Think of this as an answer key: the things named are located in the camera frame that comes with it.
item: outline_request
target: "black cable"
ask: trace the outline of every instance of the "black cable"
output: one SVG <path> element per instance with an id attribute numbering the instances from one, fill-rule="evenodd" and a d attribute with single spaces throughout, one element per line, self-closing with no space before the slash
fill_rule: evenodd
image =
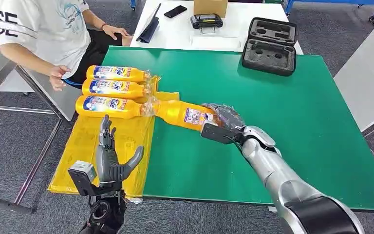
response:
<path id="1" fill-rule="evenodd" d="M 224 135 L 223 137 L 225 137 L 225 138 L 231 140 L 231 142 L 234 143 L 234 145 L 237 147 L 237 149 L 240 151 L 240 153 L 242 152 L 242 146 L 239 145 L 239 144 L 238 144 L 238 143 L 237 143 L 233 138 L 231 138 L 231 137 L 229 137 L 229 136 L 226 136 L 226 135 Z"/>

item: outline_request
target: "person's hand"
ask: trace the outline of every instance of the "person's hand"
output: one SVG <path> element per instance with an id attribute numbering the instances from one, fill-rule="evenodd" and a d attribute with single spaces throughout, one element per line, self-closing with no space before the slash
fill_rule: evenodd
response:
<path id="1" fill-rule="evenodd" d="M 110 26 L 108 24 L 104 25 L 104 27 L 102 27 L 102 30 L 105 32 L 105 34 L 110 35 L 110 37 L 112 37 L 112 39 L 114 40 L 117 40 L 117 37 L 114 35 L 114 33 L 119 33 L 124 38 L 130 36 L 130 34 L 128 34 L 127 31 L 125 31 L 125 29 Z"/>
<path id="2" fill-rule="evenodd" d="M 62 81 L 62 76 L 71 71 L 68 67 L 64 65 L 54 66 L 49 75 L 49 82 L 52 85 L 52 88 L 55 91 L 62 91 L 62 88 L 65 87 L 65 82 Z"/>

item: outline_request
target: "bracelet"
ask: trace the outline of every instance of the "bracelet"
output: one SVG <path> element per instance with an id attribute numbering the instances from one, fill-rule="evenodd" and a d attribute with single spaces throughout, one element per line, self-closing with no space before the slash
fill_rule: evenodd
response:
<path id="1" fill-rule="evenodd" d="M 104 23 L 102 26 L 101 26 L 101 30 L 104 31 L 104 29 L 102 29 L 105 25 L 107 25 L 107 23 Z"/>

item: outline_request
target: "gray carpet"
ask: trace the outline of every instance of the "gray carpet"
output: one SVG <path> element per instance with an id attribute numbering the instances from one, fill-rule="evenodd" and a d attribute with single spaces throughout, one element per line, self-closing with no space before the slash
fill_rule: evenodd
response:
<path id="1" fill-rule="evenodd" d="M 87 0 L 101 18 L 133 33 L 144 1 L 136 11 L 127 0 Z M 374 7 L 295 3 L 289 19 L 299 26 L 299 42 L 305 54 L 322 55 L 334 75 L 371 32 L 367 19 Z M 0 93 L 0 105 L 46 108 L 36 95 Z M 13 200 L 50 134 L 56 118 L 43 114 L 0 111 L 0 198 Z M 63 124 L 22 204 L 32 215 L 0 209 L 0 234 L 77 233 L 87 218 L 87 200 L 76 195 L 52 194 L 46 187 L 62 155 L 71 126 Z M 374 134 L 367 137 L 374 152 Z M 374 214 L 357 213 L 365 230 L 374 233 Z M 167 233 L 282 233 L 276 214 L 265 207 L 145 200 L 129 204 L 126 234 Z"/>

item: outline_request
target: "detergent bottle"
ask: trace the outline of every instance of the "detergent bottle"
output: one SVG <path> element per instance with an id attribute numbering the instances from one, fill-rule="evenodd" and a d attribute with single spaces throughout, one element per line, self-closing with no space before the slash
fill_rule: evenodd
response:
<path id="1" fill-rule="evenodd" d="M 152 85 L 140 85 L 131 81 L 117 81 L 111 79 L 86 79 L 82 84 L 82 93 L 89 96 L 103 96 L 113 98 L 135 99 L 149 96 Z"/>
<path id="2" fill-rule="evenodd" d="M 141 106 L 133 100 L 122 98 L 80 96 L 75 103 L 75 110 L 83 116 L 104 117 L 108 114 L 112 118 L 128 119 L 140 116 Z"/>
<path id="3" fill-rule="evenodd" d="M 150 80 L 150 72 L 140 71 L 133 67 L 106 67 L 93 65 L 87 70 L 87 79 L 93 78 L 143 82 Z"/>
<path id="4" fill-rule="evenodd" d="M 205 120 L 218 123 L 214 111 L 204 106 L 194 105 L 178 100 L 147 102 L 143 105 L 142 115 L 153 113 L 165 122 L 200 131 Z"/>

